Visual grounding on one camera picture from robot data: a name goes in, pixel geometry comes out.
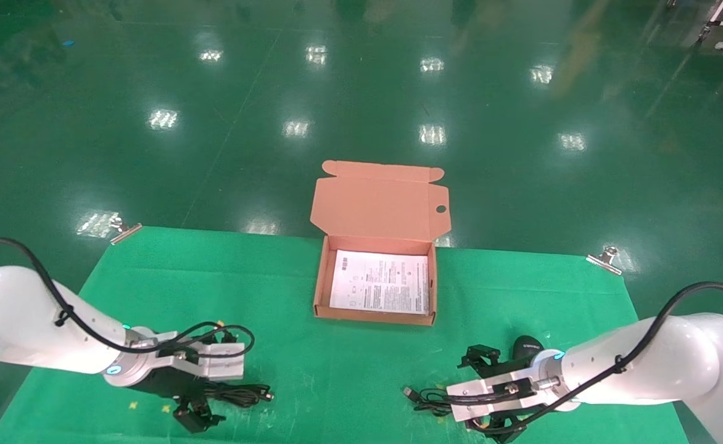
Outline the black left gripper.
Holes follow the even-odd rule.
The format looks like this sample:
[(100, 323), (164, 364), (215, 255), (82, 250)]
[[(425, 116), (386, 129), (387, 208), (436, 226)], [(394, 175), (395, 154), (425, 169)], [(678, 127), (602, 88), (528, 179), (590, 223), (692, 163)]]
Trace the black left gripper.
[[(215, 329), (214, 343), (237, 343), (229, 329)], [(178, 400), (173, 418), (190, 434), (206, 432), (226, 421), (226, 416), (212, 413), (207, 401), (207, 379), (178, 369), (154, 369), (130, 390)]]

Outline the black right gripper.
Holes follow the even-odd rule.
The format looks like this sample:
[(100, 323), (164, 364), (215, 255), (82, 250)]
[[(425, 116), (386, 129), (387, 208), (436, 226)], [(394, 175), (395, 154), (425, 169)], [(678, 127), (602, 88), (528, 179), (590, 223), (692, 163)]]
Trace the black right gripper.
[[(483, 379), (489, 379), (530, 368), (534, 360), (521, 358), (499, 362), (500, 354), (502, 352), (499, 349), (485, 345), (469, 346), (461, 357), (458, 368), (471, 368), (475, 372), (482, 372)], [(519, 426), (519, 423), (517, 416), (482, 416), (470, 419), (469, 429), (495, 443), (511, 443), (527, 430), (527, 426)]]

